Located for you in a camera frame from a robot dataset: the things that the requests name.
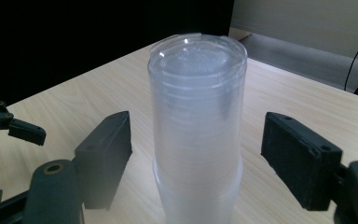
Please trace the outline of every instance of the black cable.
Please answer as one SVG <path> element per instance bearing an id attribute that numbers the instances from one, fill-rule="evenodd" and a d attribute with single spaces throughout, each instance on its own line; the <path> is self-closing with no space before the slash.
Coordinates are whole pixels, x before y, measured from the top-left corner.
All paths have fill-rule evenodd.
<path id="1" fill-rule="evenodd" d="M 352 67 L 353 67 L 353 63 L 354 63 L 355 59 L 357 58 L 357 55 L 358 55 L 358 50 L 357 50 L 357 52 L 356 52 L 356 55 L 355 55 L 354 58 L 353 58 L 353 61 L 351 62 L 351 67 L 350 67 L 350 70 L 348 71 L 347 78 L 346 78 L 346 80 L 345 80 L 344 91 L 347 89 L 348 79 L 349 79 L 349 77 L 350 77 L 351 69 L 352 69 Z"/>

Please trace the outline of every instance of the plastic cup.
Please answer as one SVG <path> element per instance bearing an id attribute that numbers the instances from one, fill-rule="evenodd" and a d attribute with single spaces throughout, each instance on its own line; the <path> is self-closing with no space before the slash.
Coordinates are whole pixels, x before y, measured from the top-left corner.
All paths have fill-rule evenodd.
<path id="1" fill-rule="evenodd" d="M 150 51 L 153 171 L 169 224 L 229 223 L 242 175 L 245 47 L 174 35 Z"/>

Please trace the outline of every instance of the clear plastic cup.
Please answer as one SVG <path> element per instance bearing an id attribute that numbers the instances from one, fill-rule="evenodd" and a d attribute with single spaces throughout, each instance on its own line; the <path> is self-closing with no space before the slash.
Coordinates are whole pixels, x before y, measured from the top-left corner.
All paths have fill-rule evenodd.
<path id="1" fill-rule="evenodd" d="M 245 47 L 174 35 L 150 51 L 153 170 L 169 224 L 229 223 L 241 182 Z"/>

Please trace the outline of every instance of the dark background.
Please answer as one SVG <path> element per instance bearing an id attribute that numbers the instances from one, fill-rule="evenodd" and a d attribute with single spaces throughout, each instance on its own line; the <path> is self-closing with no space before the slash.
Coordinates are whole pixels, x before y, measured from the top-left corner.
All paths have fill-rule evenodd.
<path id="1" fill-rule="evenodd" d="M 0 0 L 0 100 L 14 104 L 169 35 L 228 35 L 233 0 Z"/>

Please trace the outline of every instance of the wooden table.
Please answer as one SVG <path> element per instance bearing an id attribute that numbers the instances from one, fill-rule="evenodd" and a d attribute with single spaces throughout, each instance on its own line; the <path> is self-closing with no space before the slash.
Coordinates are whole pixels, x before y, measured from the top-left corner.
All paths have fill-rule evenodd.
<path id="1" fill-rule="evenodd" d="M 133 153 L 111 209 L 84 210 L 86 223 L 166 223 L 152 172 L 152 110 L 146 65 L 150 46 L 8 107 L 15 118 L 43 127 L 39 147 L 0 131 L 4 200 L 29 188 L 39 165 L 71 160 L 75 148 L 107 116 L 128 110 Z M 308 212 L 260 156 L 265 114 L 282 113 L 358 160 L 358 96 L 248 59 L 242 117 L 244 172 L 232 223 L 333 223 L 335 210 Z"/>

